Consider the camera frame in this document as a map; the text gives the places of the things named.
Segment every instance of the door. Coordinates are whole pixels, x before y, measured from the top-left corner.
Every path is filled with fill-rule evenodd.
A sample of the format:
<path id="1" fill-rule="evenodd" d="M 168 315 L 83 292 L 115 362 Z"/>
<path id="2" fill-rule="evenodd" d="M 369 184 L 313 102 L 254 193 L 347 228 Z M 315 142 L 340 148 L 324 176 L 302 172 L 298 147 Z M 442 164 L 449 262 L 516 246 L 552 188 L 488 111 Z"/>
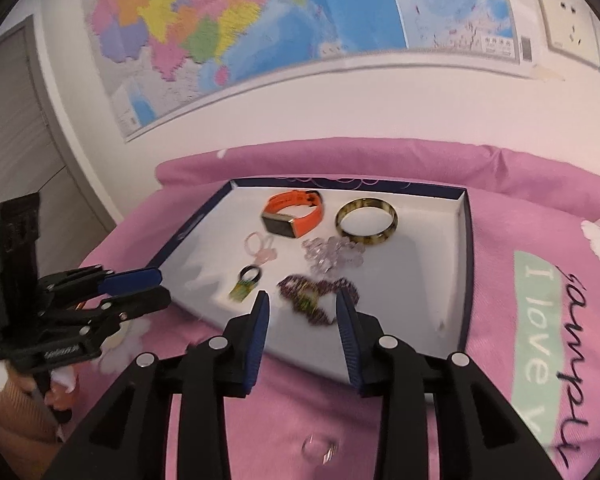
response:
<path id="1" fill-rule="evenodd" d="M 0 202 L 40 192 L 40 276 L 79 266 L 107 235 L 54 143 L 36 94 L 25 29 L 0 40 Z"/>

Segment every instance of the keychain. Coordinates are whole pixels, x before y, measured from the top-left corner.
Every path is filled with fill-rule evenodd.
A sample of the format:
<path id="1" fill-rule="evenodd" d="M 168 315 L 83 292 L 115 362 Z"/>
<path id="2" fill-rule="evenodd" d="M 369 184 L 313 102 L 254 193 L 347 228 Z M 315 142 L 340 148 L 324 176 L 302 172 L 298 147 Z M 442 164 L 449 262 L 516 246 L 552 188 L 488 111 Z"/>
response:
<path id="1" fill-rule="evenodd" d="M 257 251 L 252 251 L 249 246 L 249 240 L 251 240 L 251 238 L 253 238 L 254 236 L 258 237 L 258 240 L 260 240 L 260 248 Z M 278 252 L 271 247 L 272 245 L 272 235 L 263 236 L 262 233 L 253 232 L 245 238 L 244 250 L 249 256 L 253 256 L 253 264 L 250 266 L 246 266 L 243 270 L 240 271 L 240 275 L 238 276 L 238 282 L 235 284 L 234 288 L 232 288 L 231 292 L 229 293 L 229 298 L 231 300 L 241 303 L 251 293 L 251 291 L 254 288 L 256 288 L 258 282 L 260 281 L 260 277 L 262 276 L 262 269 L 260 268 L 260 266 L 267 262 L 270 262 L 271 260 L 275 260 L 278 257 Z M 250 270 L 257 271 L 255 277 L 246 277 L 247 273 L 250 272 Z"/>
<path id="2" fill-rule="evenodd" d="M 256 275 L 253 278 L 247 278 L 247 273 L 252 270 L 256 271 Z M 260 267 L 255 265 L 246 266 L 240 271 L 240 275 L 238 275 L 238 283 L 236 283 L 231 292 L 229 292 L 229 298 L 237 301 L 238 303 L 243 302 L 244 298 L 246 298 L 251 291 L 256 288 L 261 276 L 262 269 Z"/>

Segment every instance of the watch face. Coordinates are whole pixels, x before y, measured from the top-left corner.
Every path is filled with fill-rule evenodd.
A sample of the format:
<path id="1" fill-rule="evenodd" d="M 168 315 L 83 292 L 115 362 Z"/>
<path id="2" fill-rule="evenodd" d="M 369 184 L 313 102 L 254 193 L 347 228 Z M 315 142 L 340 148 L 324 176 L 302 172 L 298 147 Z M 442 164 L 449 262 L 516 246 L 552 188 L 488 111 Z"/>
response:
<path id="1" fill-rule="evenodd" d="M 287 238 L 296 237 L 296 234 L 294 233 L 294 227 L 289 221 L 267 218 L 266 216 L 263 216 L 262 222 L 264 223 L 265 229 L 273 235 L 285 236 Z"/>

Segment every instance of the map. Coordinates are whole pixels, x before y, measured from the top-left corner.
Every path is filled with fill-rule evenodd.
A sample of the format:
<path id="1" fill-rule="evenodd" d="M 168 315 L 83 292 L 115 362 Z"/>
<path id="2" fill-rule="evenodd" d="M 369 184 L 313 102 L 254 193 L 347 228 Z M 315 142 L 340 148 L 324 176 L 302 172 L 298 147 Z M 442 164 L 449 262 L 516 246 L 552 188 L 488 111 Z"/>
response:
<path id="1" fill-rule="evenodd" d="M 82 0 L 126 138 L 275 70 L 426 49 L 515 60 L 507 0 Z"/>

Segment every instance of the tray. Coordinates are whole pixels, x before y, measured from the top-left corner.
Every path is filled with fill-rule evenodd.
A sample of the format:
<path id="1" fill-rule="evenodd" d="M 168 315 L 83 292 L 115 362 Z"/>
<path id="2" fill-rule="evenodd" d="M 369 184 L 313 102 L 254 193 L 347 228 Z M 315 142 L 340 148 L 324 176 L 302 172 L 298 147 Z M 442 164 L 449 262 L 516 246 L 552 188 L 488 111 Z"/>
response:
<path id="1" fill-rule="evenodd" d="M 229 300 L 239 271 L 253 261 L 245 252 L 244 239 L 251 232 L 264 232 L 262 207 L 270 196 L 290 188 L 320 190 L 323 222 L 298 240 L 276 236 L 278 259 L 263 265 L 256 291 L 242 303 Z M 418 352 L 446 357 L 464 350 L 473 301 L 474 247 L 463 188 L 390 180 L 232 180 L 173 235 L 150 265 L 160 267 L 174 302 L 220 328 L 250 311 L 257 290 L 266 290 L 271 306 L 266 351 L 348 382 L 337 325 L 309 325 L 280 297 L 277 283 L 289 274 L 310 275 L 302 241 L 337 235 L 338 209 L 363 196 L 392 204 L 398 228 L 385 243 L 366 249 L 361 267 L 347 267 L 341 273 L 360 292 L 358 309 L 376 316 L 386 331 Z M 320 298 L 330 316 L 334 304 L 334 295 Z"/>

